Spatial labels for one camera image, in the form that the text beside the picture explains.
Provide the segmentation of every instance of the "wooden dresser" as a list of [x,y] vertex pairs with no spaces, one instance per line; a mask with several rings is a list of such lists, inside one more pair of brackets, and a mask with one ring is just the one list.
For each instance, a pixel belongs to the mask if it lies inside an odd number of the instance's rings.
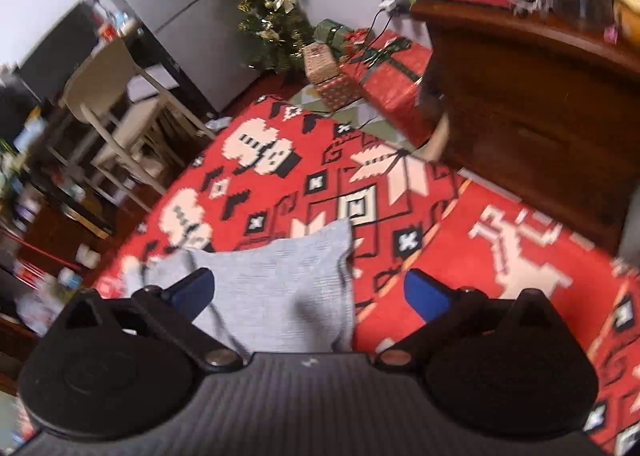
[[0,391],[18,392],[18,375],[38,337],[23,326],[0,317]]
[[640,174],[640,54],[551,15],[418,0],[445,96],[444,159],[615,254]]

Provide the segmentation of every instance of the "gold bow ornament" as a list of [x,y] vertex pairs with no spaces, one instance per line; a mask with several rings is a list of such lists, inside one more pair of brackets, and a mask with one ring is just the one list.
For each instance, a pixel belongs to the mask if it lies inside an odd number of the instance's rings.
[[284,13],[289,13],[293,10],[293,5],[295,4],[294,0],[275,0],[273,1],[274,11],[278,11],[281,6],[284,7]]
[[262,37],[266,41],[280,41],[280,35],[278,35],[273,29],[258,31],[256,35],[258,37]]

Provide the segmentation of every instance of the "wrapped gift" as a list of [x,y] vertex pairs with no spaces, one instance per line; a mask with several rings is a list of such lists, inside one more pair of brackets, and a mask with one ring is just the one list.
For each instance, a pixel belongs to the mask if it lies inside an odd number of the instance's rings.
[[363,50],[366,44],[374,39],[373,31],[370,28],[360,28],[352,33],[344,36],[344,54],[353,57],[356,53]]
[[339,22],[332,21],[331,19],[324,19],[314,31],[314,39],[318,42],[327,44],[332,50],[336,50],[340,54],[344,54],[344,41],[345,37],[352,33],[353,29],[340,24]]
[[316,86],[324,105],[331,110],[338,110],[345,105],[362,98],[362,90],[348,74],[339,74]]
[[372,46],[340,66],[356,80],[369,100],[415,147],[429,139],[433,127],[417,106],[418,88],[431,50],[385,30]]
[[312,84],[321,84],[340,74],[338,64],[326,44],[309,44],[302,48],[302,56],[305,59],[306,77]]

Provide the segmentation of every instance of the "power outlet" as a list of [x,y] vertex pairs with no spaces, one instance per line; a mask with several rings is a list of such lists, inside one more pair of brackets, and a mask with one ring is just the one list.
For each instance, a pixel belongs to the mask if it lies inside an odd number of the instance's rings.
[[385,1],[394,1],[393,13],[397,15],[409,15],[409,10],[411,9],[411,0],[382,0]]

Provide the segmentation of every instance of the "christmas tree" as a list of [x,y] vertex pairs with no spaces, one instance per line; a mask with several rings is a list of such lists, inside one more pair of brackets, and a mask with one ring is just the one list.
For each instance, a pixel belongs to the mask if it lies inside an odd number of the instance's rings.
[[294,0],[242,0],[246,13],[239,24],[255,43],[251,66],[282,73],[304,68],[302,48],[313,41],[313,29]]

